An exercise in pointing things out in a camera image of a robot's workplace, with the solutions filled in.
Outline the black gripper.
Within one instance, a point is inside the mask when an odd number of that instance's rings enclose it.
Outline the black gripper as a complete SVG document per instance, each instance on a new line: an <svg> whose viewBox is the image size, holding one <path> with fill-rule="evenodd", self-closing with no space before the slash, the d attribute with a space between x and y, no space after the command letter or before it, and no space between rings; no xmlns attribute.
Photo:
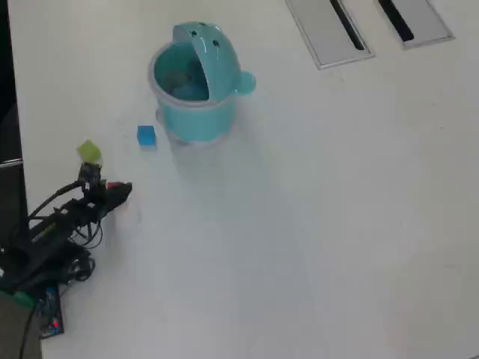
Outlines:
<svg viewBox="0 0 479 359"><path fill-rule="evenodd" d="M121 182L122 187L97 186L85 188L87 215L89 218L105 218L108 209L116 209L126 202L132 191L132 183Z"/></svg>

